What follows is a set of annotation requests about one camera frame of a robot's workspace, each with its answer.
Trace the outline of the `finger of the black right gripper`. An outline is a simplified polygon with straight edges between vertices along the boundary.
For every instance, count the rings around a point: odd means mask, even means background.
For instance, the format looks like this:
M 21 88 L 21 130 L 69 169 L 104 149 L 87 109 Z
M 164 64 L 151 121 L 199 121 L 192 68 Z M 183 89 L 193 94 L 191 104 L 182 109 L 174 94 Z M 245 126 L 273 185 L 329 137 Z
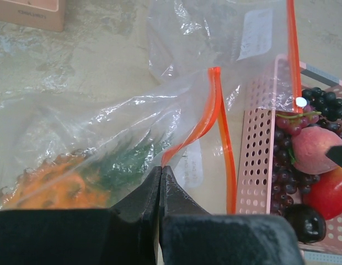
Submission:
M 326 153 L 325 156 L 342 167 L 342 145 L 332 146 Z

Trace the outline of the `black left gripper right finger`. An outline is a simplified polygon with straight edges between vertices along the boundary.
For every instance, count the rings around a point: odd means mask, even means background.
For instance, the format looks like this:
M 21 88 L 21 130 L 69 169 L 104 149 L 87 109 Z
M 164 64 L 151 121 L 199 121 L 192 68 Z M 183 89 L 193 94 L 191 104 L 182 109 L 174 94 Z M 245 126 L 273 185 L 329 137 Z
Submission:
M 165 264 L 304 264 L 288 222 L 273 215 L 212 215 L 162 169 L 160 238 Z

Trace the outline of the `pink peach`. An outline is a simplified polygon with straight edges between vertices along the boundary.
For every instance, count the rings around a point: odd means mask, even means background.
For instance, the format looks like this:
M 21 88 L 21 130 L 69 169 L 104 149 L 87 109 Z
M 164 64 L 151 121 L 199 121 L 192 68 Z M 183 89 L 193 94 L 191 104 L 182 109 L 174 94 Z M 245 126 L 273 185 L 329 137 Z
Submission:
M 336 133 L 318 126 L 306 127 L 291 142 L 295 169 L 306 174 L 322 174 L 338 167 L 325 155 L 331 147 L 342 145 Z

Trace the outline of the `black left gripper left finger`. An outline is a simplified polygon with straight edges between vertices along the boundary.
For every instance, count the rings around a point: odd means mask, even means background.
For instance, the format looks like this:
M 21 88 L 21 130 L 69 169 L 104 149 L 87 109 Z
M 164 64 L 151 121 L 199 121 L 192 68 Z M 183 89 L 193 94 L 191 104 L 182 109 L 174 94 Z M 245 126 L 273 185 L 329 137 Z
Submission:
M 0 264 L 156 264 L 161 175 L 111 208 L 0 211 Z

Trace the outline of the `orange toy pineapple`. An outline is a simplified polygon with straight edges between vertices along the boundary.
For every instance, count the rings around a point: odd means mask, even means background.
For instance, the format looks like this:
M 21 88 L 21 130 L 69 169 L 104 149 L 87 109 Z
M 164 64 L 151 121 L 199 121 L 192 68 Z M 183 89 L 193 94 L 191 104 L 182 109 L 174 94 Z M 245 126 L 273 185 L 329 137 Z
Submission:
M 108 208 L 138 187 L 173 135 L 127 134 L 98 149 L 77 149 L 43 160 L 0 189 L 0 209 Z

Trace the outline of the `red yellow mango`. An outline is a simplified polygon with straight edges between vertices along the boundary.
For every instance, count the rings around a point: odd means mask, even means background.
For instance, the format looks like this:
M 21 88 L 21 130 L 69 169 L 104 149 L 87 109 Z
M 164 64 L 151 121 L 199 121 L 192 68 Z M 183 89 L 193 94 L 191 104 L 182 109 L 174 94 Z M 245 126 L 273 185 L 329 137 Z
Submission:
M 323 173 L 320 181 L 311 186 L 311 191 L 302 196 L 302 201 L 325 220 L 339 216 L 342 213 L 342 168 Z

